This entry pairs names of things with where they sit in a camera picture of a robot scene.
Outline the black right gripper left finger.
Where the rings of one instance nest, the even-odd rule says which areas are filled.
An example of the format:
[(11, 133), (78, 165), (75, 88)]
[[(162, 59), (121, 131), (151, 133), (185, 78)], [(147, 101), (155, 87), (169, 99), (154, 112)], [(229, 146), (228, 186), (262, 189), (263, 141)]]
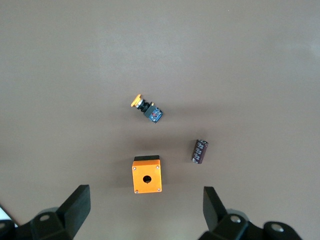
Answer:
[(17, 240), (74, 240), (91, 210), (89, 185), (80, 185), (60, 207), (41, 211), (17, 228)]

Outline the orange mushroom push button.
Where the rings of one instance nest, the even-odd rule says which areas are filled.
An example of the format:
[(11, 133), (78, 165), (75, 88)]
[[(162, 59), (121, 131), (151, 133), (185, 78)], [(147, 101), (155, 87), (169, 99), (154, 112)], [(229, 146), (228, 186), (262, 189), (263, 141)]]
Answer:
[(154, 102), (147, 102), (140, 94), (134, 98), (130, 106), (140, 110), (149, 121), (155, 124), (163, 116), (162, 110), (158, 108)]

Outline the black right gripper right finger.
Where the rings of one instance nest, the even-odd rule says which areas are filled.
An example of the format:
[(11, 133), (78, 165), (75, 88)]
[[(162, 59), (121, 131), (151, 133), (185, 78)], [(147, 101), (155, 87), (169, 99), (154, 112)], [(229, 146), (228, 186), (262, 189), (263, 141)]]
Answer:
[(203, 215), (208, 227), (198, 240), (265, 240), (263, 229), (237, 213), (228, 213), (213, 187), (203, 188)]

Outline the small black connector block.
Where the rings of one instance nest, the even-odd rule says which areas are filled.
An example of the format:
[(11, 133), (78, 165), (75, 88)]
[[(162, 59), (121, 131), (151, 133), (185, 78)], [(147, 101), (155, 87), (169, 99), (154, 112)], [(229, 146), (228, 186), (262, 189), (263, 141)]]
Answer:
[(191, 155), (191, 160), (195, 164), (202, 164), (209, 143), (202, 139), (197, 139)]

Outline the orange button enclosure box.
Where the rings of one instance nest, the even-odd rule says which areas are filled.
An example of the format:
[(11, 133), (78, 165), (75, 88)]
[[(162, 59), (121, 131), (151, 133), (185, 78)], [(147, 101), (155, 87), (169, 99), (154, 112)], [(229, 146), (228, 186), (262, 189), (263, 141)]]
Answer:
[(135, 156), (131, 169), (135, 194), (160, 193), (163, 190), (159, 155)]

